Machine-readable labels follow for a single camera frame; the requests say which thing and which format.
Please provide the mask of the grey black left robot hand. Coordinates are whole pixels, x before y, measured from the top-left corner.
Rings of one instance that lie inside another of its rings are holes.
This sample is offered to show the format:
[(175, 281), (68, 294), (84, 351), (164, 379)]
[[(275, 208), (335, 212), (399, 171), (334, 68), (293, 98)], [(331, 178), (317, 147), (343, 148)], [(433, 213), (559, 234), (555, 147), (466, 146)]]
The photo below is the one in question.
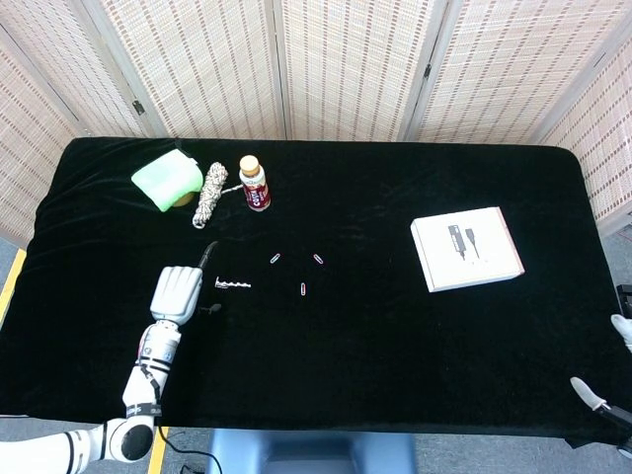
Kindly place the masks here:
[(202, 287), (203, 271), (218, 245), (211, 242), (194, 267), (165, 267), (157, 280), (150, 303), (155, 321), (168, 321), (184, 326), (194, 315)]

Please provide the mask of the white tipped right robot hand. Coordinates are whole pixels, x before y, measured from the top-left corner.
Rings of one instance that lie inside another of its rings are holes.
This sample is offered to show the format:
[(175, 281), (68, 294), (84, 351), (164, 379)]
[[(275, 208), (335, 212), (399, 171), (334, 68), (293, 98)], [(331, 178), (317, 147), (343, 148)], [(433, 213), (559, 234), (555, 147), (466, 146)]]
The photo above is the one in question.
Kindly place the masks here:
[[(610, 322), (622, 338), (628, 352), (631, 352), (631, 285), (620, 284), (616, 286), (616, 293), (622, 313), (611, 315)], [(579, 377), (572, 377), (570, 382), (577, 395), (593, 412), (619, 427), (631, 431), (631, 413), (629, 411), (609, 404), (605, 399), (596, 395)]]

